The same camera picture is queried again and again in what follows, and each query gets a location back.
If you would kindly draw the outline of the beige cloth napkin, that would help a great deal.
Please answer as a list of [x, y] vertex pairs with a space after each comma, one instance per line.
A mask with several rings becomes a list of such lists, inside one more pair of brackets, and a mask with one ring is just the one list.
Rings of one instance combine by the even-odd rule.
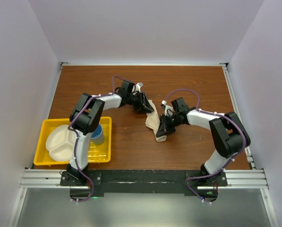
[[153, 103], [152, 100], [148, 100], [149, 104], [151, 105], [151, 107], [154, 109], [154, 111], [152, 113], [147, 113], [147, 119], [145, 121], [145, 126], [149, 129], [151, 129], [154, 133], [155, 136], [155, 140], [156, 142], [164, 142], [167, 139], [167, 136], [156, 136], [159, 125], [160, 125], [160, 118], [159, 118], [159, 114], [157, 112], [157, 109], [155, 107], [155, 104]]

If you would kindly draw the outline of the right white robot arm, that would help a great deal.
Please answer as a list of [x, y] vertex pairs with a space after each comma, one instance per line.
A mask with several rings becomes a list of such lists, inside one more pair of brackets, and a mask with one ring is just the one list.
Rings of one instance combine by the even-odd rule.
[[204, 111], [200, 108], [190, 108], [184, 99], [171, 101], [171, 106], [163, 100], [161, 107], [164, 114], [160, 115], [160, 125], [156, 136], [172, 134], [180, 125], [198, 126], [211, 132], [214, 142], [214, 152], [201, 166], [199, 176], [188, 177], [185, 182], [200, 180], [206, 186], [217, 180], [217, 175], [223, 172], [227, 165], [251, 143], [250, 137], [235, 112], [217, 113]]

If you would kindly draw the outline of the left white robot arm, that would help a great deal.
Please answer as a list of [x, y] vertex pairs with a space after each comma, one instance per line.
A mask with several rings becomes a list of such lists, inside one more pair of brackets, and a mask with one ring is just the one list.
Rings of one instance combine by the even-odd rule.
[[134, 83], [123, 80], [119, 88], [104, 95], [89, 95], [83, 93], [72, 111], [68, 130], [74, 132], [75, 143], [73, 155], [67, 165], [67, 174], [76, 185], [84, 185], [89, 181], [88, 149], [91, 135], [99, 126], [99, 121], [104, 110], [121, 108], [125, 105], [133, 106], [134, 110], [141, 114], [150, 114], [153, 107], [141, 90], [143, 83]]

